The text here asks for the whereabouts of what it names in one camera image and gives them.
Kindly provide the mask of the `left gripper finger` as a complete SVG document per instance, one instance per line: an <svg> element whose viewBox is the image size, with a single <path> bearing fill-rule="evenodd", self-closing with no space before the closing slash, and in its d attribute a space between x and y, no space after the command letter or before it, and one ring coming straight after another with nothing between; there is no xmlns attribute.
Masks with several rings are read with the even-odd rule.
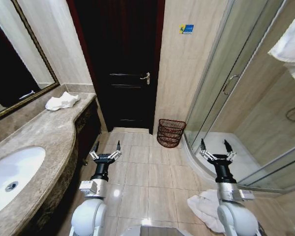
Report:
<svg viewBox="0 0 295 236"><path fill-rule="evenodd" d="M99 147L99 141L97 141L93 147L91 148L89 154L90 156L92 157L93 161L95 161L96 159L99 159L99 156L97 155L97 150L98 150L98 147Z"/></svg>
<svg viewBox="0 0 295 236"><path fill-rule="evenodd" d="M120 141L118 141L117 149L112 154L109 155L109 159L116 161L122 155Z"/></svg>

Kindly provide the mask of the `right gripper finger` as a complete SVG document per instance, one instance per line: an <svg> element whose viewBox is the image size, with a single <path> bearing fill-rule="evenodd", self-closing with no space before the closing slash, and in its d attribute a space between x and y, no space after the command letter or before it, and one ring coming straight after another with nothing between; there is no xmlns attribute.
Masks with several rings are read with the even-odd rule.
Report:
<svg viewBox="0 0 295 236"><path fill-rule="evenodd" d="M213 156L209 152L207 152L207 149L206 149L205 142L204 142L203 138L201 138L200 149L201 149L200 154L205 160L207 160L207 161L213 160Z"/></svg>
<svg viewBox="0 0 295 236"><path fill-rule="evenodd" d="M236 152L233 151L231 144L226 139L224 140L224 145L227 151L227 160L233 162Z"/></svg>

